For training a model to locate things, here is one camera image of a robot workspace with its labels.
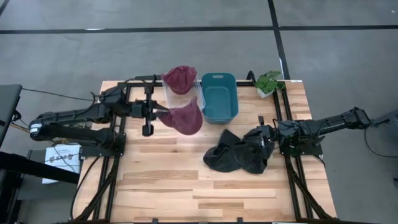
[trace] maroon cloth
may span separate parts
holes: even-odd
[[[191,89],[196,76],[197,70],[194,67],[181,65],[163,74],[162,80],[168,84],[174,93],[184,95]]]
[[[198,98],[194,97],[187,106],[169,109],[169,112],[159,116],[159,119],[166,126],[172,127],[184,135],[195,134],[203,124],[203,117],[197,101]]]

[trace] label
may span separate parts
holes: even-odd
[[[32,124],[31,126],[30,126],[30,128],[41,128],[42,127],[42,124],[40,124],[40,123],[38,123],[38,124]]]
[[[30,133],[32,133],[32,132],[37,132],[39,129],[38,128],[31,128],[30,129]]]

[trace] wooden table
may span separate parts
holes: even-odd
[[[116,81],[103,82],[101,90]],[[286,81],[293,119],[310,119],[310,109],[302,82]],[[130,100],[144,99],[143,88],[132,88]],[[162,87],[155,87],[153,100],[165,105]],[[258,125],[262,115],[266,124],[276,118],[272,97],[261,99],[252,86],[239,87],[239,114],[228,125],[203,122],[193,136],[184,136],[154,121],[154,135],[141,135],[143,119],[127,118],[127,143],[118,170],[113,202],[112,222],[245,222],[292,221],[294,212],[284,159],[275,150],[263,174],[244,170],[222,173],[209,169],[202,158],[228,128],[242,137]],[[281,110],[284,113],[282,97]],[[94,125],[99,129],[104,126]],[[94,158],[86,159],[81,170],[84,176]],[[331,216],[336,216],[323,164],[313,156],[302,156],[309,191]],[[93,166],[83,183],[74,207],[74,216],[88,205],[98,188],[102,158]],[[297,189],[302,216],[305,207]],[[100,218],[104,217],[105,192]]]

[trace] transparent bin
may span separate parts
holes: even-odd
[[[192,87],[187,94],[178,95],[170,89],[168,84],[163,82],[163,91],[166,96],[166,104],[168,108],[181,108],[189,104],[189,102],[195,97],[198,97],[198,106],[201,110],[205,108],[205,98],[201,90],[200,81],[198,77],[192,83]]]

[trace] teal container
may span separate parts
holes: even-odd
[[[205,121],[228,124],[239,112],[236,79],[230,73],[207,73],[201,79],[206,106]]]

